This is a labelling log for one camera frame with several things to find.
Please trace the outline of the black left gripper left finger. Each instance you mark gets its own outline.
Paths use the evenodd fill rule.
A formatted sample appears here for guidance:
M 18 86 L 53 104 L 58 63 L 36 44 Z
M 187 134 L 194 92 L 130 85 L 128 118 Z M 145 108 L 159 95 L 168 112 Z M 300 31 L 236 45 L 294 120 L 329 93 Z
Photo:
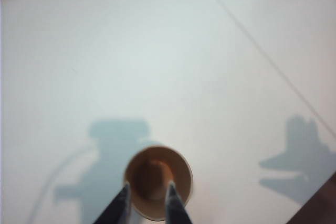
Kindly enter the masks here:
M 131 214 L 131 189 L 126 182 L 111 203 L 95 220 L 94 224 L 125 224 L 129 223 Z

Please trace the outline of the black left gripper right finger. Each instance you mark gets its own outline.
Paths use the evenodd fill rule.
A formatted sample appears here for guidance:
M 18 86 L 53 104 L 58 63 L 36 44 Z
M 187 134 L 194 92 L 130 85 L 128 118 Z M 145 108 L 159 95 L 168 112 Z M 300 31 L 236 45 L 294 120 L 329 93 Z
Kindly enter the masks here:
M 165 195 L 165 223 L 192 224 L 180 195 L 175 188 L 175 183 L 172 180 L 168 183 Z

